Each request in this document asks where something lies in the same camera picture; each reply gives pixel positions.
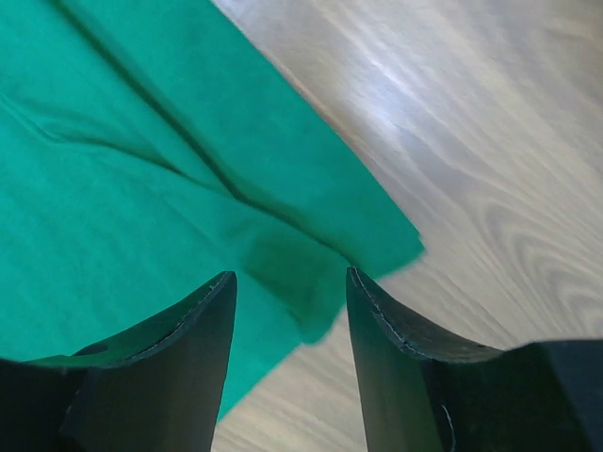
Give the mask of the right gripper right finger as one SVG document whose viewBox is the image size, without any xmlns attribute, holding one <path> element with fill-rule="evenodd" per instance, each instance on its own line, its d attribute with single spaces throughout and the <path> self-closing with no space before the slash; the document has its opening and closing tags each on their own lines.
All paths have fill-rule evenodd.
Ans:
<svg viewBox="0 0 603 452">
<path fill-rule="evenodd" d="M 369 450 L 601 449 L 600 341 L 488 347 L 399 303 L 355 267 L 346 296 Z"/>
</svg>

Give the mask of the green t shirt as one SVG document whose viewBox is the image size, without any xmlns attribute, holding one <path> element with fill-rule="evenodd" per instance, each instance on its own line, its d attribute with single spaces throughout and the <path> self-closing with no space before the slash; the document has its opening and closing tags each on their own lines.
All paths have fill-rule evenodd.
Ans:
<svg viewBox="0 0 603 452">
<path fill-rule="evenodd" d="M 1 353 L 70 354 L 222 271 L 230 411 L 423 250 L 346 143 L 208 1 L 1 5 Z"/>
</svg>

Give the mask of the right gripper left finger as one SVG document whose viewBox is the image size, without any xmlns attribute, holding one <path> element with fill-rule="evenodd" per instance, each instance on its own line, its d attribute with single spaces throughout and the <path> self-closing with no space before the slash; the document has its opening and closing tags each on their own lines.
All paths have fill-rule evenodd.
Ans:
<svg viewBox="0 0 603 452">
<path fill-rule="evenodd" d="M 221 272 L 181 301 L 71 356 L 1 362 L 5 451 L 207 451 L 236 312 Z"/>
</svg>

